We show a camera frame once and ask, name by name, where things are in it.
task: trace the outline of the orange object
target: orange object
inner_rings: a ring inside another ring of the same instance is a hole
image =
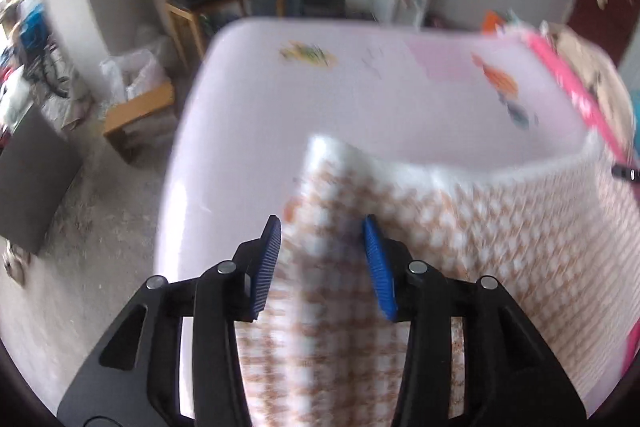
[[[486,76],[487,80],[492,86],[494,86],[496,91],[509,98],[518,98],[518,84],[516,84],[510,74],[490,66],[476,54],[472,54],[471,57],[473,58],[474,64],[479,68],[482,68],[484,76]]]
[[[506,20],[500,17],[496,12],[489,10],[484,16],[482,23],[482,33],[495,33],[500,26],[503,26]]]

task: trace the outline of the ribbed blue pad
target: ribbed blue pad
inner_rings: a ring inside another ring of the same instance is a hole
[[[382,237],[375,222],[367,216],[363,223],[364,248],[371,272],[373,289],[378,297],[378,304],[386,318],[390,321],[398,315],[394,280],[382,247]]]
[[[258,313],[260,313],[264,309],[265,304],[267,304],[267,295],[269,294],[271,279],[273,279],[273,270],[276,267],[278,254],[280,253],[280,235],[280,220],[276,218],[267,237],[267,242],[262,252],[260,268],[258,269],[254,287],[251,291],[253,300],[251,309],[255,317],[258,316]]]

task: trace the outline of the brown and white checkered fabric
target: brown and white checkered fabric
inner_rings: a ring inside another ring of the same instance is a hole
[[[360,238],[366,214],[448,277],[495,275],[580,396],[591,390],[640,313],[640,215],[597,135],[571,158],[495,176],[399,166],[315,140],[267,308],[237,328],[254,425],[390,424],[408,325],[378,309]],[[459,320],[452,329],[457,415]]]

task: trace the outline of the brown door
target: brown door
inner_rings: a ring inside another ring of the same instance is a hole
[[[619,65],[639,14],[640,0],[575,0],[568,25],[603,48]]]

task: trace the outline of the metal pin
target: metal pin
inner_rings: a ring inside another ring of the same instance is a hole
[[[149,279],[146,280],[146,287],[150,290],[157,290],[168,282],[169,281],[161,275],[152,275],[151,277],[149,277]]]
[[[485,275],[480,280],[480,285],[485,290],[495,290],[498,287],[498,280],[490,275]]]
[[[218,273],[222,275],[226,275],[228,273],[233,273],[236,271],[236,263],[233,261],[223,261],[218,264]]]
[[[429,269],[429,266],[425,261],[411,261],[409,263],[409,271],[411,273],[420,274],[425,273]]]

